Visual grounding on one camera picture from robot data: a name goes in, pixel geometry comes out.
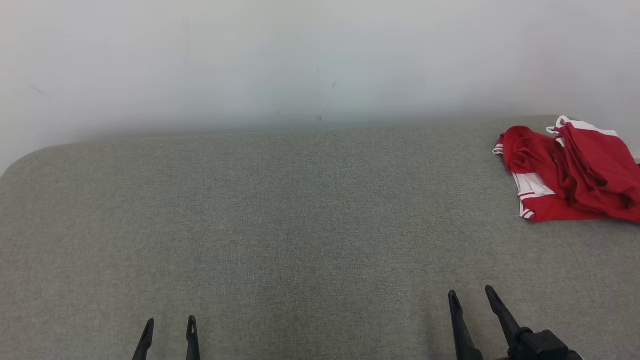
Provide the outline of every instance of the white trim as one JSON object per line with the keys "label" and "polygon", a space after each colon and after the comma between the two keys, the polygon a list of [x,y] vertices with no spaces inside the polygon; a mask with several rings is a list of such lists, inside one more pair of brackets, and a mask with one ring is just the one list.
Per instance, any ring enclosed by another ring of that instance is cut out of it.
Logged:
{"label": "white trim", "polygon": [[600,134],[603,134],[603,135],[615,136],[616,138],[619,138],[618,133],[613,131],[613,130],[602,130],[602,129],[599,129],[599,128],[589,124],[588,122],[578,121],[578,120],[571,120],[566,116],[559,117],[558,120],[556,121],[556,126],[555,127],[548,127],[547,128],[547,132],[550,133],[550,134],[559,134],[560,133],[559,129],[561,129],[562,127],[566,126],[567,124],[571,124],[571,125],[573,125],[573,127],[575,127],[576,129],[579,129],[579,130],[597,131],[597,132],[599,132]]}

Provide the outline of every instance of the couch cushion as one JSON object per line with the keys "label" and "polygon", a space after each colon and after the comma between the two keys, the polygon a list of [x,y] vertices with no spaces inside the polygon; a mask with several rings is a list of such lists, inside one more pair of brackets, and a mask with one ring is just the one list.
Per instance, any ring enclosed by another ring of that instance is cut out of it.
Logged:
{"label": "couch cushion", "polygon": [[556,117],[38,151],[0,178],[7,359],[454,359],[455,289],[485,359],[506,356],[491,284],[520,325],[630,359],[639,228],[532,224],[492,154]]}

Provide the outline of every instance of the red garment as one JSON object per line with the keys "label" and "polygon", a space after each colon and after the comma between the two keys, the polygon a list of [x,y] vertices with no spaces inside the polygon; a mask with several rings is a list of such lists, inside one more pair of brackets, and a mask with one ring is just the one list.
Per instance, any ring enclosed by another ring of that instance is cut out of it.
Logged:
{"label": "red garment", "polygon": [[615,131],[566,117],[547,131],[558,136],[514,126],[493,150],[514,175],[521,217],[640,222],[640,168]]}

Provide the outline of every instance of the red cloth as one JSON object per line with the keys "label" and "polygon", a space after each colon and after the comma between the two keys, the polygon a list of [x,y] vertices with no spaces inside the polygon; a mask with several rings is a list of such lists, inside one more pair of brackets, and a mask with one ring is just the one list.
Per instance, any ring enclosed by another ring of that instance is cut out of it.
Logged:
{"label": "red cloth", "polygon": [[514,126],[493,151],[514,174],[521,217],[640,223],[640,168],[615,131],[566,117],[547,131],[557,137]]}

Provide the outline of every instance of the white wall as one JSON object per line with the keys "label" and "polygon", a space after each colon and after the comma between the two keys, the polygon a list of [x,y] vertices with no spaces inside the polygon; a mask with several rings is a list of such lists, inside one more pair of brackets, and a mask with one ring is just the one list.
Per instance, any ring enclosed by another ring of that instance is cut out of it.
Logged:
{"label": "white wall", "polygon": [[637,0],[0,0],[0,173],[125,135],[562,113],[640,152]]}

